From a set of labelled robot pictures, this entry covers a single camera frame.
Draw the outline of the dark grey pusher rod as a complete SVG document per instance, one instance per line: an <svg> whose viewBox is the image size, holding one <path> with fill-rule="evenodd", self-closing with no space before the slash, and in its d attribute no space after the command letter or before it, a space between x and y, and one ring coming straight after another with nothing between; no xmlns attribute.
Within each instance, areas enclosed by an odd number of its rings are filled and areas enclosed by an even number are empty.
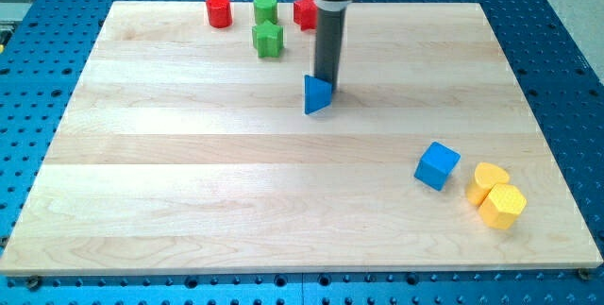
<svg viewBox="0 0 604 305"><path fill-rule="evenodd" d="M338 84L344 18L344 8L337 11L317 10L314 76L329 83L333 92Z"/></svg>

